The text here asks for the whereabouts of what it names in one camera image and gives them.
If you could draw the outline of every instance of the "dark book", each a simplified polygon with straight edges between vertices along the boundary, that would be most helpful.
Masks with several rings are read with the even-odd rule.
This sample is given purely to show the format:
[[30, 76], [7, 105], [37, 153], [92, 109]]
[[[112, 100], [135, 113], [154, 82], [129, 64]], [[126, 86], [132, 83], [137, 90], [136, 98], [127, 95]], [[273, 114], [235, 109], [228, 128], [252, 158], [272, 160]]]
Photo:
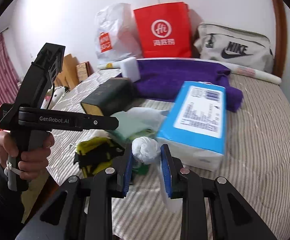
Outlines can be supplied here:
[[134, 100], [128, 78], [110, 78], [80, 102], [86, 114], [110, 116], [123, 111]]

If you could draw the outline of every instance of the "purple cloth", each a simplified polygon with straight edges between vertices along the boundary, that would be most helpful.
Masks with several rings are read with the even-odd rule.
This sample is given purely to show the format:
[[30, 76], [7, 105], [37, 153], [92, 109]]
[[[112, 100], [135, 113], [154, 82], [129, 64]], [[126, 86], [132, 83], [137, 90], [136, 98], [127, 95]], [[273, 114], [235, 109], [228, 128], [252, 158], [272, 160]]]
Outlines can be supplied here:
[[134, 83], [138, 97], [174, 102], [184, 81], [210, 82], [226, 88], [226, 109], [236, 112], [243, 93], [229, 85], [230, 69], [219, 63], [184, 59], [138, 60], [141, 79]]

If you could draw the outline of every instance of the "mattress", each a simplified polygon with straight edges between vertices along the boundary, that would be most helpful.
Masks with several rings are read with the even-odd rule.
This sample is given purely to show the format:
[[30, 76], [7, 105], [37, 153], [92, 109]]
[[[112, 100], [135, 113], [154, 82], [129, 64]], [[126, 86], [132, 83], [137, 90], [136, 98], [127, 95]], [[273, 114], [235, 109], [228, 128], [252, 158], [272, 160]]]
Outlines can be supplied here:
[[[80, 101], [99, 84], [120, 73], [103, 70], [67, 93], [53, 108], [81, 112]], [[290, 105], [278, 85], [231, 74], [230, 85], [243, 91], [237, 113], [227, 111], [226, 157], [219, 169], [207, 171], [188, 166], [204, 178], [226, 177], [260, 215], [277, 239], [290, 237]], [[138, 100], [135, 106], [171, 109], [173, 103]], [[95, 136], [107, 136], [103, 130], [83, 132], [53, 130], [55, 145], [47, 170], [61, 185], [69, 176], [82, 178], [78, 164], [73, 165], [75, 145]], [[211, 218], [206, 203], [209, 239]], [[112, 199], [113, 233], [125, 240], [179, 239], [181, 211], [168, 211], [161, 199], [155, 169], [137, 176], [127, 197]]]

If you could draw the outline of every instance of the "haidilao logo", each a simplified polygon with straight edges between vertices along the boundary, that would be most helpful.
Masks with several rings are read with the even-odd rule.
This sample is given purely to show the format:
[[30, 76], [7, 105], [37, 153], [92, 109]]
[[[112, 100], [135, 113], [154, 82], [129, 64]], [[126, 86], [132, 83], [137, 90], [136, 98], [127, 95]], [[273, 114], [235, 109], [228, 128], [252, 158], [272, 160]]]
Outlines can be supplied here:
[[168, 21], [157, 20], [152, 23], [152, 33], [158, 38], [166, 38], [172, 32], [172, 27]]

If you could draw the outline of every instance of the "blue gripper pad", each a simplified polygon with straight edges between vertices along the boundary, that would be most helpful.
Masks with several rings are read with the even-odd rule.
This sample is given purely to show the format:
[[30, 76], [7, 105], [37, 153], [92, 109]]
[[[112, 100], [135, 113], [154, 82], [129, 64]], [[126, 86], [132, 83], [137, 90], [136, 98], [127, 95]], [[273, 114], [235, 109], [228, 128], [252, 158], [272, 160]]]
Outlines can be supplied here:
[[172, 176], [169, 170], [166, 153], [163, 146], [161, 146], [161, 157], [162, 157], [161, 164], [162, 164], [165, 190], [168, 197], [170, 198], [172, 196]]
[[128, 156], [128, 161], [126, 165], [126, 170], [124, 173], [124, 188], [123, 188], [123, 195], [126, 197], [127, 192], [129, 190], [129, 183], [130, 183], [130, 178], [131, 178], [131, 172], [133, 169], [133, 161], [132, 161], [132, 151], [129, 151], [130, 154]]

